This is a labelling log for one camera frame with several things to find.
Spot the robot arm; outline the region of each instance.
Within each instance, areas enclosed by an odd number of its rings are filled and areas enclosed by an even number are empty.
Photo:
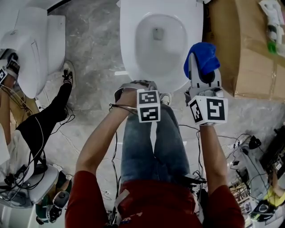
[[[218,125],[228,120],[228,100],[224,98],[218,69],[203,75],[194,53],[189,57],[190,88],[185,92],[196,125]]]

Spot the toilet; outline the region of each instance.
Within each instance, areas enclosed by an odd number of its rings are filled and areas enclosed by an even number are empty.
[[[121,0],[120,17],[122,59],[130,78],[154,81],[161,93],[185,85],[187,54],[202,41],[202,1]]]

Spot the red shirt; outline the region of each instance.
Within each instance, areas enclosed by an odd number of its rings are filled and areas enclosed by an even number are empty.
[[[120,228],[201,228],[190,190],[172,183],[136,180],[122,185],[130,194],[120,203]],[[227,186],[216,189],[204,211],[204,227],[243,228],[244,218]],[[96,177],[76,173],[65,214],[66,228],[102,228],[108,223]]]

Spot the blue towel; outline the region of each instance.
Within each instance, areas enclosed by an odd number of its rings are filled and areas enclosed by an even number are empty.
[[[199,70],[206,75],[220,67],[220,62],[216,57],[216,47],[212,44],[201,42],[193,45],[189,51],[184,64],[184,72],[186,77],[189,76],[189,56],[194,53],[198,61]]]

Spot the cardboard box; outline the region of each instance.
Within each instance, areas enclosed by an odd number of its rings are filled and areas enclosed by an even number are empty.
[[[268,51],[259,1],[212,0],[205,7],[203,41],[216,46],[222,87],[232,96],[285,101],[285,58]]]

